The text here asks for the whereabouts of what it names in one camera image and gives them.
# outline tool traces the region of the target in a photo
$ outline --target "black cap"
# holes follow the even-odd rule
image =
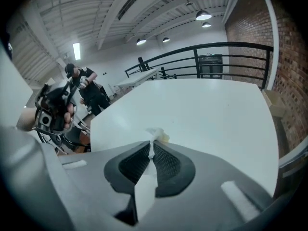
[[[67,78],[70,78],[71,76],[73,76],[74,67],[75,67],[74,64],[68,64],[68,65],[66,65],[66,67],[65,67],[65,72],[66,72],[66,77],[67,77]]]

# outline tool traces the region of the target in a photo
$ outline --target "black pants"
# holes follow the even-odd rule
[[[110,103],[106,100],[106,98],[101,94],[96,94],[93,98],[90,100],[90,106],[92,108],[92,113],[97,116],[100,112],[102,107],[103,109],[106,109],[110,106]]]

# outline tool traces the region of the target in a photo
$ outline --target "table top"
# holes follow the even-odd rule
[[[162,128],[170,143],[218,156],[273,196],[278,175],[274,123],[255,84],[220,79],[146,81],[91,122],[91,150],[107,150]]]
[[[122,85],[132,85],[138,82],[139,80],[154,74],[158,71],[158,69],[151,69],[145,72],[140,72],[140,73],[135,73],[133,75],[130,75],[129,78],[121,81],[120,83],[116,84],[117,86],[122,86]]]

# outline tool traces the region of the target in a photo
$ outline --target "cardboard box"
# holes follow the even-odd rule
[[[282,101],[281,95],[272,90],[262,90],[262,94],[268,104],[271,115],[283,117],[286,113],[286,106]]]

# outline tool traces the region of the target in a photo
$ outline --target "railing post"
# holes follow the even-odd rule
[[[269,66],[270,66],[270,51],[267,50],[266,51],[266,61],[265,61],[265,71],[264,71],[264,79],[262,81],[262,89],[265,88],[265,85],[266,85],[266,81],[268,79],[268,75],[269,75]]]
[[[196,61],[196,68],[197,68],[197,78],[200,79],[200,66],[199,66],[199,58],[197,49],[193,50],[194,60]]]
[[[163,76],[166,76],[165,68],[161,67],[160,69],[162,70]]]

